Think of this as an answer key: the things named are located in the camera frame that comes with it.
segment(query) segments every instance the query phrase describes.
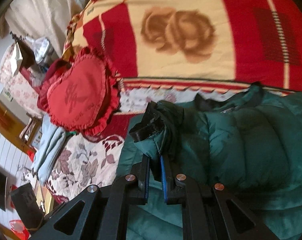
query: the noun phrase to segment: bed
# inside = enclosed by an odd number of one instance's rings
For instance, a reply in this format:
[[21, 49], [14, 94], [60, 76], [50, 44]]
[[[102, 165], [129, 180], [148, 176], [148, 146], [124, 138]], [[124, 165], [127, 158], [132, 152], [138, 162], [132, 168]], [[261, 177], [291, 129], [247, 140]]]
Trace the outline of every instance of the bed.
[[255, 81], [280, 95], [302, 91], [302, 13], [292, 0], [91, 0], [67, 29], [62, 58], [73, 62], [88, 45], [107, 53], [121, 106], [102, 133], [64, 145], [47, 182], [59, 203], [113, 182], [129, 120], [150, 101], [222, 101]]

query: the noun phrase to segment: green puffer jacket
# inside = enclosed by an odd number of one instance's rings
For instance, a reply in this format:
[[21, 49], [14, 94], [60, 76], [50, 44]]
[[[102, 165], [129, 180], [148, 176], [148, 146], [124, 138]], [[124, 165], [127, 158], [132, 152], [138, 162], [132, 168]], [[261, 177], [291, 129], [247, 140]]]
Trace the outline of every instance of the green puffer jacket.
[[[142, 154], [157, 167], [159, 155], [167, 152], [197, 182], [224, 184], [280, 239], [298, 239], [302, 233], [302, 92], [280, 97], [265, 91], [252, 104], [260, 91], [252, 85], [210, 112], [199, 111], [194, 102], [159, 102], [155, 112], [165, 128], [136, 143], [127, 136], [117, 175], [128, 174]], [[141, 119], [133, 118], [129, 128]], [[157, 178], [158, 170], [152, 172]], [[165, 205], [161, 183], [152, 178], [148, 204], [130, 209], [127, 239], [182, 239], [181, 209]]]

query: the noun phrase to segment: towel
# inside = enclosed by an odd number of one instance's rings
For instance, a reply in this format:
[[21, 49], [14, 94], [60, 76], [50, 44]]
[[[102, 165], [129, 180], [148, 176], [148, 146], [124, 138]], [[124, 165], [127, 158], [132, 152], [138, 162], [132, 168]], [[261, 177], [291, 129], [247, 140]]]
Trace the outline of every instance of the towel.
[[34, 173], [38, 175], [41, 185], [44, 185], [53, 169], [63, 143], [66, 139], [66, 131], [50, 122], [50, 117], [45, 114], [42, 122], [42, 138], [40, 140], [39, 150], [34, 156], [34, 162], [31, 166]]

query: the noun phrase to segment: red object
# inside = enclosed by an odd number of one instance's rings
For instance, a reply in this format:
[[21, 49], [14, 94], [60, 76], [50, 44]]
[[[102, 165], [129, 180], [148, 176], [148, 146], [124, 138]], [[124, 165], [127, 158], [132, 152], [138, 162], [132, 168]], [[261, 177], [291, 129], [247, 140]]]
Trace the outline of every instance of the red object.
[[69, 62], [66, 62], [61, 58], [57, 59], [51, 64], [42, 82], [42, 85], [39, 87], [40, 93], [37, 101], [37, 106], [39, 109], [46, 112], [48, 111], [48, 89], [54, 82], [56, 82], [62, 76], [64, 72], [69, 69], [69, 67]]
[[27, 150], [27, 155], [29, 156], [30, 160], [32, 162], [34, 162], [34, 152], [33, 151], [30, 151], [30, 150]]
[[116, 70], [95, 48], [85, 47], [70, 70], [48, 89], [51, 122], [69, 131], [96, 135], [119, 104]]
[[24, 226], [21, 220], [9, 221], [11, 225], [11, 231], [21, 240], [28, 240], [30, 233]]
[[[271, 9], [268, 0], [223, 1], [233, 33], [235, 80], [302, 90], [302, 13], [294, 2], [270, 0]], [[277, 16], [281, 26], [275, 24]], [[278, 30], [286, 47], [281, 46]], [[284, 53], [289, 55], [288, 64]]]
[[289, 51], [289, 88], [302, 91], [302, 13], [292, 0], [273, 0]]
[[[18, 188], [18, 187], [17, 187], [16, 185], [11, 185], [11, 187], [10, 187], [10, 192], [13, 191], [13, 190], [15, 190], [15, 189], [17, 189], [17, 188]], [[10, 201], [10, 207], [16, 209], [16, 208], [15, 208], [15, 205], [13, 205], [13, 202], [12, 202], [12, 201]]]
[[[114, 114], [110, 119], [110, 122], [107, 125], [107, 127], [99, 135], [96, 136], [84, 135], [84, 137], [87, 140], [95, 143], [101, 141], [103, 145], [105, 144], [106, 140], [110, 140], [110, 139], [117, 140], [119, 136], [122, 138], [126, 138], [130, 119], [136, 115], [137, 114]], [[51, 181], [48, 181], [46, 183], [46, 187], [48, 188], [51, 195], [54, 197], [55, 201], [57, 201], [59, 204], [69, 201], [67, 197], [57, 194], [56, 190], [53, 188], [53, 185], [51, 184]]]
[[[105, 52], [122, 77], [137, 77], [137, 46], [127, 5], [121, 3], [101, 15], [104, 24]], [[83, 36], [90, 46], [103, 51], [102, 27], [99, 17], [83, 25]]]

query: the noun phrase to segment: pillowcase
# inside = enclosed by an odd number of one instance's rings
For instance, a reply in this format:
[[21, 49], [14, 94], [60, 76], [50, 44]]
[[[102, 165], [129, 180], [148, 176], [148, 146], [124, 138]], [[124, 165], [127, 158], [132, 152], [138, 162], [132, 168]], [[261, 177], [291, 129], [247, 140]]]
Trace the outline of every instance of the pillowcase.
[[115, 74], [107, 56], [83, 48], [71, 69], [48, 89], [51, 122], [90, 136], [103, 131], [119, 104]]

